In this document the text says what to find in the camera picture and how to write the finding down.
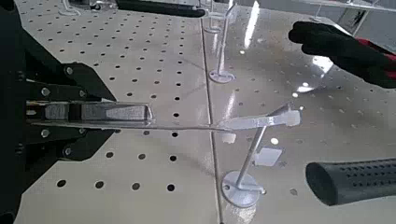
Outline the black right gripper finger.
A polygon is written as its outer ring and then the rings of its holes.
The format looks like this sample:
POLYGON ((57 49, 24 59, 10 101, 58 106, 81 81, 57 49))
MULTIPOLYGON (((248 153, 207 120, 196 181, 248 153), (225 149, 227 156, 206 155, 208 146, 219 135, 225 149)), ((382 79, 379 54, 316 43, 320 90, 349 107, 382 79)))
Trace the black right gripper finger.
POLYGON ((48 102, 96 102, 116 98, 104 81, 84 63, 61 63, 54 70, 43 67, 29 74, 27 99, 48 102))
POLYGON ((29 159, 85 161, 114 132, 88 128, 29 128, 26 134, 27 156, 29 159))

